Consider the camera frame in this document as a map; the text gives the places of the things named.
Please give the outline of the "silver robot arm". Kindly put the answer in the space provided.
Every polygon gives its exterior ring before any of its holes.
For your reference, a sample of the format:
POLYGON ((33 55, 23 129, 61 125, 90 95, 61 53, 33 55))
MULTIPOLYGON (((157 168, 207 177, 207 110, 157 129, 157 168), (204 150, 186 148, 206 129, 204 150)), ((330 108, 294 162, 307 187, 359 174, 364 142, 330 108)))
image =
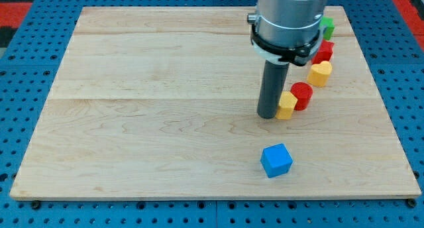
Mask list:
POLYGON ((277 64, 303 66, 316 55, 325 32, 327 0, 257 0, 247 15, 254 51, 277 64))

